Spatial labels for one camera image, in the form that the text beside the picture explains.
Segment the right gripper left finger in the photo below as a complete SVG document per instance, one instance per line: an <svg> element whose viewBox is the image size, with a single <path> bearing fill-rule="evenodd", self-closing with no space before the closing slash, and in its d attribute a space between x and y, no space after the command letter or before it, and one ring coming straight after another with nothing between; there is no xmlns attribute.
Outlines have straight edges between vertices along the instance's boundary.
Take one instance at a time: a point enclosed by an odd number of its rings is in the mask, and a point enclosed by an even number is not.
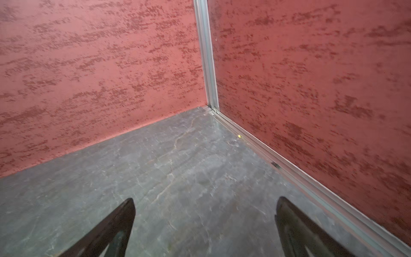
<svg viewBox="0 0 411 257"><path fill-rule="evenodd" d="M125 256L136 208L132 198L126 199L82 239L61 254L62 257Z"/></svg>

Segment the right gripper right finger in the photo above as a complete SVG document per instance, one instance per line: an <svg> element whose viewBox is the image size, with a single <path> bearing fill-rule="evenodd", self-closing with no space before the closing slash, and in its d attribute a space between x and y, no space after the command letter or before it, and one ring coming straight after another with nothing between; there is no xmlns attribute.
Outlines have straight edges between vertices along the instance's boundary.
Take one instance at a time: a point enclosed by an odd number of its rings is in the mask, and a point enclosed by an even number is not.
<svg viewBox="0 0 411 257"><path fill-rule="evenodd" d="M276 212L276 225L286 257L354 256L286 197L278 199Z"/></svg>

